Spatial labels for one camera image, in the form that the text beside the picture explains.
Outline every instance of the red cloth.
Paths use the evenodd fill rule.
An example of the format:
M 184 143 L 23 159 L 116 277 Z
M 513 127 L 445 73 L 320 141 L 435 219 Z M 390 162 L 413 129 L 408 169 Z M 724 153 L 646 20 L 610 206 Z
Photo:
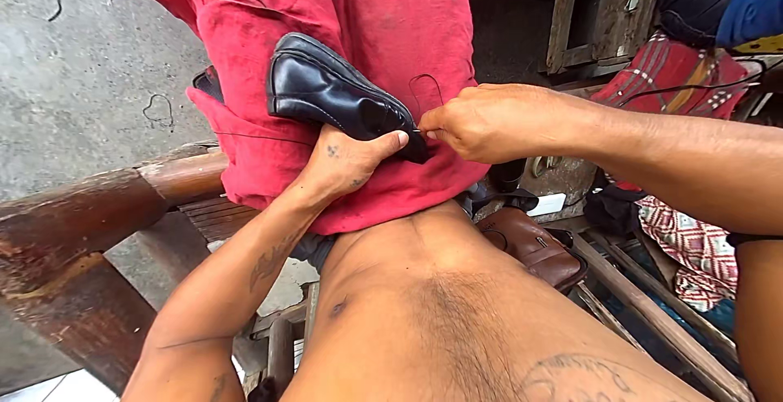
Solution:
M 716 86 L 736 82 L 747 70 L 722 49 L 708 53 L 674 41 L 662 31 L 655 32 L 642 46 L 631 64 L 591 99 L 610 107 L 648 90 L 698 84 Z M 632 99 L 621 108 L 647 113 L 689 115 L 729 119 L 731 111 L 745 94 L 747 83 L 723 88 L 694 88 L 656 93 Z
M 475 86 L 467 0 L 157 1 L 201 38 L 218 71 L 226 105 L 194 88 L 187 93 L 229 157 L 222 180 L 230 200 L 253 208 L 268 206 L 298 176 L 318 137 L 314 126 L 266 114 L 269 58 L 284 34 L 303 32 L 331 47 L 400 99 L 416 120 Z M 413 79 L 421 74 L 434 79 Z M 454 197 L 488 168 L 462 160 L 444 143 L 432 141 L 429 150 L 432 158 L 422 166 L 399 159 L 382 163 L 361 190 L 330 206 L 310 231 L 348 232 L 406 216 Z

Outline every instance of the black leather shoe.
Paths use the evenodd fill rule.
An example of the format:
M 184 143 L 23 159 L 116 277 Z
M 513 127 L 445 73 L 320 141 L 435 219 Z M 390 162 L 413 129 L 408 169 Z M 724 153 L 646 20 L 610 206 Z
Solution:
M 315 38 L 280 38 L 266 81 L 269 116 L 326 122 L 349 137 L 371 140 L 395 130 L 410 140 L 397 155 L 417 164 L 429 158 L 410 111 Z

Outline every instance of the red patterned fabric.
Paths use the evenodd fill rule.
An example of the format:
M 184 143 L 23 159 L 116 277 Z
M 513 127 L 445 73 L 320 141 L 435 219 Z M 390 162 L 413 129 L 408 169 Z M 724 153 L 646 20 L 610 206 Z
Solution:
M 699 312 L 710 310 L 721 299 L 734 299 L 739 269 L 734 248 L 726 242 L 726 230 L 693 219 L 652 196 L 637 205 L 644 233 L 682 265 L 674 281 L 680 299 Z
M 715 86 L 736 82 L 748 74 L 722 49 L 714 54 L 674 41 L 662 31 L 639 49 L 630 66 L 591 99 L 611 107 L 648 90 L 699 84 Z M 729 119 L 731 111 L 745 94 L 745 85 L 725 88 L 689 89 L 645 95 L 623 105 L 624 110 L 667 115 L 689 115 Z
M 266 114 L 269 58 L 284 34 L 304 32 L 331 47 L 416 120 L 476 84 L 467 0 L 157 1 L 201 38 L 218 71 L 226 105 L 194 88 L 188 96 L 229 157 L 222 175 L 229 199 L 253 208 L 268 206 L 299 175 L 318 137 L 318 127 Z M 415 78 L 423 74 L 429 76 Z M 422 166 L 399 159 L 381 164 L 310 231 L 358 230 L 437 205 L 489 167 L 462 160 L 443 142 L 431 141 L 429 151 L 432 158 Z

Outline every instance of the white power strip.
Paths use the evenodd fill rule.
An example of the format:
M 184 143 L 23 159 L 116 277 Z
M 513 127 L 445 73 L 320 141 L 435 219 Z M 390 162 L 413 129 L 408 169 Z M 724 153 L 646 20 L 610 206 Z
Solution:
M 543 216 L 544 214 L 552 214 L 563 209 L 565 205 L 565 193 L 549 194 L 548 196 L 539 197 L 539 204 L 535 208 L 528 211 L 528 216 Z

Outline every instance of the hand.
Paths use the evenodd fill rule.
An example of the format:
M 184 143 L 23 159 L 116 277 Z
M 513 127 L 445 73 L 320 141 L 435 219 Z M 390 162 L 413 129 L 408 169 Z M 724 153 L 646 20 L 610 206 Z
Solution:
M 567 155 L 592 104 L 523 84 L 463 88 L 421 117 L 419 128 L 464 159 L 487 164 L 530 156 Z
M 318 197 L 333 201 L 361 188 L 380 161 L 407 143 L 408 135 L 402 131 L 363 141 L 324 124 L 310 160 L 294 184 L 312 188 Z

